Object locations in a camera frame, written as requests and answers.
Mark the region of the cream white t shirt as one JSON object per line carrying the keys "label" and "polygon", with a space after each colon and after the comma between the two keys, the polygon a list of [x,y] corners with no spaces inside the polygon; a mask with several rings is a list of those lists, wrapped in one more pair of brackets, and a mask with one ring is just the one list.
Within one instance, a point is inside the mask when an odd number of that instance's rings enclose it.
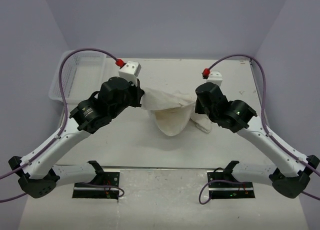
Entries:
{"label": "cream white t shirt", "polygon": [[191,94],[167,93],[162,90],[146,88],[141,99],[141,108],[148,112],[149,117],[158,129],[166,136],[180,134],[189,121],[202,132],[208,134],[212,124],[206,115],[195,112],[196,97]]}

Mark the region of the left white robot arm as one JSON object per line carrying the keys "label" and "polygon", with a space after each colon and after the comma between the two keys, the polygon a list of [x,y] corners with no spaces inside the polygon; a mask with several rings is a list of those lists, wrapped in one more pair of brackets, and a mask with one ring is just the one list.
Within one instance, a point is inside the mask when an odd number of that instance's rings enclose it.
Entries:
{"label": "left white robot arm", "polygon": [[112,186],[97,161],[66,166],[57,165],[57,161],[99,128],[108,125],[127,107],[140,107],[143,94],[138,79],[127,81],[112,77],[70,112],[51,140],[46,140],[28,155],[13,156],[8,163],[18,175],[23,193],[37,199],[56,187],[78,183],[110,190]]}

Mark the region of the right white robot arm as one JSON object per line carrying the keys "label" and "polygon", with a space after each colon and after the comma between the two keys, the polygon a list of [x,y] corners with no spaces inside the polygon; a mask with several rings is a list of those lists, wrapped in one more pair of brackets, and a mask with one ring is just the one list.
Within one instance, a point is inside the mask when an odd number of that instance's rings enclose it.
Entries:
{"label": "right white robot arm", "polygon": [[208,185],[225,183],[230,187],[245,187],[248,182],[260,183],[272,186],[290,199],[305,193],[310,176],[320,163],[318,157],[306,156],[291,147],[273,133],[248,104],[241,100],[227,100],[218,85],[202,84],[195,93],[196,113],[207,115],[213,123],[246,139],[272,162],[264,166],[231,161]]}

